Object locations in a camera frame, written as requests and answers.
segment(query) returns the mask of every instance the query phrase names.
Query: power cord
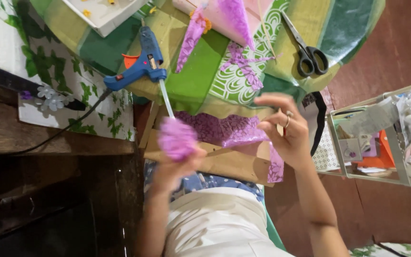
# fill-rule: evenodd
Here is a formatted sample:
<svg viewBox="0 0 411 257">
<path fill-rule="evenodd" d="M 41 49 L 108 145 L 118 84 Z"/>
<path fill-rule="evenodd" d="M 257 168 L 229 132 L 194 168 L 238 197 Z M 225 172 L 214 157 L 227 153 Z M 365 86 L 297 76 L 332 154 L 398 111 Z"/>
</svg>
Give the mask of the power cord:
<svg viewBox="0 0 411 257">
<path fill-rule="evenodd" d="M 106 97 L 108 97 L 110 94 L 112 93 L 112 90 L 110 88 L 107 88 L 104 93 L 102 93 L 102 95 L 99 97 L 98 101 L 85 113 L 83 114 L 82 117 L 78 118 L 77 120 L 75 120 L 73 123 L 69 124 L 69 126 L 65 127 L 64 129 L 58 131 L 56 134 L 54 134 L 53 136 L 49 137 L 48 139 L 46 139 L 45 141 L 43 141 L 42 143 L 39 143 L 36 146 L 33 146 L 31 148 L 28 148 L 26 150 L 22 150 L 22 151 L 18 151 L 18 152 L 11 152 L 11 153 L 6 153 L 6 154 L 0 154 L 0 156 L 13 156 L 13 155 L 22 155 L 22 154 L 26 154 L 27 152 L 31 152 L 33 150 L 36 150 L 37 148 L 43 146 L 44 144 L 50 142 L 52 139 L 54 139 L 55 137 L 59 136 L 61 133 L 63 133 L 64 131 L 70 129 L 72 126 L 76 125 L 77 123 L 81 122 L 83 119 L 85 119 L 86 117 L 88 117 L 88 115 L 90 115 L 95 109 L 96 107 L 98 107 L 98 105 L 104 101 L 104 99 L 106 99 Z"/>
</svg>

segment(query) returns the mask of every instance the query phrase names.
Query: scissor blade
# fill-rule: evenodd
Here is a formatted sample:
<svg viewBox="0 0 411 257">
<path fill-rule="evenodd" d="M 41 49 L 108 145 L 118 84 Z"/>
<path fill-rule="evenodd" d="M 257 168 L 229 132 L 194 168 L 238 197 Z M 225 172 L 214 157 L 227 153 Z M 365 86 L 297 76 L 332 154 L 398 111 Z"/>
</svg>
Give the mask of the scissor blade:
<svg viewBox="0 0 411 257">
<path fill-rule="evenodd" d="M 307 45 L 305 44 L 304 40 L 300 37 L 299 32 L 297 32 L 296 28 L 294 27 L 293 23 L 291 20 L 288 18 L 286 13 L 284 11 L 282 12 L 283 19 L 285 20 L 286 24 L 288 25 L 289 29 L 291 30 L 291 33 L 293 33 L 293 36 L 295 40 L 302 46 L 302 48 L 305 50 L 307 48 Z"/>
</svg>

